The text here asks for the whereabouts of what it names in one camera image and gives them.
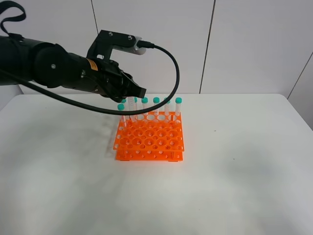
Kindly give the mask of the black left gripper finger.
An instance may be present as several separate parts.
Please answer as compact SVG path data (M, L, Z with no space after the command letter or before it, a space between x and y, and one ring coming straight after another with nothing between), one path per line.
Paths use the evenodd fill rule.
M146 89L136 84L130 74L118 70L114 73L114 76L115 102L121 102L123 99L128 97L143 98L145 96Z

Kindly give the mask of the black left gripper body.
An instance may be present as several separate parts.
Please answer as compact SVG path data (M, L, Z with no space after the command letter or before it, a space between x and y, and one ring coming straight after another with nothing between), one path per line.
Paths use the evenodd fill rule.
M116 62L81 57L80 90L104 97L126 97L127 75Z

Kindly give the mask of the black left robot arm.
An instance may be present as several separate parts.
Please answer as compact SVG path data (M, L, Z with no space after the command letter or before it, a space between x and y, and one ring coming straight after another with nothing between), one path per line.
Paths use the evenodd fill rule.
M124 73L117 62L83 57L58 44L32 39L0 38L0 68L24 81L49 89L64 87L112 98L143 98L146 89Z

